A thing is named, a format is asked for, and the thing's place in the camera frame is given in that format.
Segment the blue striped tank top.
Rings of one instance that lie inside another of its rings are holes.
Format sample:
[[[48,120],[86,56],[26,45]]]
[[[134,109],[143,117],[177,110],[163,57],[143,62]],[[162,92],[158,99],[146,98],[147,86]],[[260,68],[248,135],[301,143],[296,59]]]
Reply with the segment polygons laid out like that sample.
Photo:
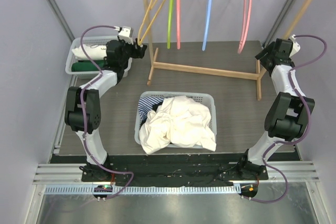
[[[159,102],[163,102],[164,98],[160,97],[141,97],[138,102],[138,113],[140,116],[140,124],[145,116],[148,117],[148,113],[152,110],[152,106]]]

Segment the black tank top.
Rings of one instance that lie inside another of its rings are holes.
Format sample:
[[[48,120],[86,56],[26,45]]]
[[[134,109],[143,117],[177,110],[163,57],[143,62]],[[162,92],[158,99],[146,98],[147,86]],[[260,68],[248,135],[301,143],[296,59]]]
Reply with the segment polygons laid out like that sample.
[[[161,106],[162,104],[163,104],[162,101],[159,102],[159,103],[157,103],[157,104],[154,104],[154,105],[152,106],[152,110],[156,112],[157,109],[158,109],[158,107]],[[147,120],[147,116],[145,116],[144,119],[141,121],[140,126],[142,126],[142,125],[146,122],[146,120]]]

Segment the white tank top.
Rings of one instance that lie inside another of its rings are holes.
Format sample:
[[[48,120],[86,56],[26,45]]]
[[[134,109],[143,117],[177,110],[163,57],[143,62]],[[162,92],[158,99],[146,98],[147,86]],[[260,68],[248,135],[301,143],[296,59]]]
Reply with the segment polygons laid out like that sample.
[[[209,128],[211,114],[208,107],[187,96],[164,98],[157,111],[148,113],[139,130],[143,150],[153,154],[170,144],[181,148],[199,145],[216,150],[215,135]]]

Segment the lime green hanger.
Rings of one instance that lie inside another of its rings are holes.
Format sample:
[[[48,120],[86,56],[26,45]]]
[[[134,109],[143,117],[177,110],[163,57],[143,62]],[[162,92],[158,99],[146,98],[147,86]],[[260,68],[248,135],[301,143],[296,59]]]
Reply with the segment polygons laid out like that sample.
[[[174,0],[169,0],[169,12],[168,12],[168,20],[167,20],[167,49],[171,48],[171,28],[172,28],[172,17],[173,17],[173,5]]]

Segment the pink wavy hanger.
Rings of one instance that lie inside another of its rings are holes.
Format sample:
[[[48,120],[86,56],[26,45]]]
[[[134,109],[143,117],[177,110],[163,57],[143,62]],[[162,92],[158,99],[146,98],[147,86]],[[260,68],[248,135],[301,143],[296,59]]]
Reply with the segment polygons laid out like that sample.
[[[176,48],[181,48],[181,0],[176,0]]]

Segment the light blue hanger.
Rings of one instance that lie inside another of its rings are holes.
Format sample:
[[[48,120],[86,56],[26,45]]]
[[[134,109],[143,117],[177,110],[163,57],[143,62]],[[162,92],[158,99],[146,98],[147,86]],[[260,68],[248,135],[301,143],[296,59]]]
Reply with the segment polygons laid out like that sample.
[[[206,50],[206,45],[207,45],[209,24],[210,24],[210,18],[211,18],[211,8],[212,8],[212,0],[207,0],[206,15],[205,15],[205,29],[204,29],[204,36],[203,36],[203,43],[202,43],[203,51]]]

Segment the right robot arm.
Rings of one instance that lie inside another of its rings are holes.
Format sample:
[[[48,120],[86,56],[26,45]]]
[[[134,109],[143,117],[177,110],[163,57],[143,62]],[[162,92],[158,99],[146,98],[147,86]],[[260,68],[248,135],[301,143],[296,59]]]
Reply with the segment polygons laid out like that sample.
[[[283,145],[294,144],[307,129],[315,101],[306,97],[296,79],[291,57],[299,50],[292,35],[276,39],[255,56],[269,73],[277,96],[266,115],[263,135],[239,159],[236,171],[242,179],[262,178],[271,155]]]

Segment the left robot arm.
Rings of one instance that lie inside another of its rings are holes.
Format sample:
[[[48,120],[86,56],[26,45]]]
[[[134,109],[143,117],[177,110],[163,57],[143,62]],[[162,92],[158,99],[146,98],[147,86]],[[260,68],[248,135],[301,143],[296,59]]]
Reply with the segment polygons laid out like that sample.
[[[101,122],[100,98],[123,78],[130,59],[142,59],[147,46],[124,39],[107,42],[104,65],[99,66],[89,59],[98,75],[80,87],[67,91],[65,124],[80,138],[87,156],[86,165],[80,169],[96,180],[107,181],[113,173],[109,156],[102,145],[99,133]]]

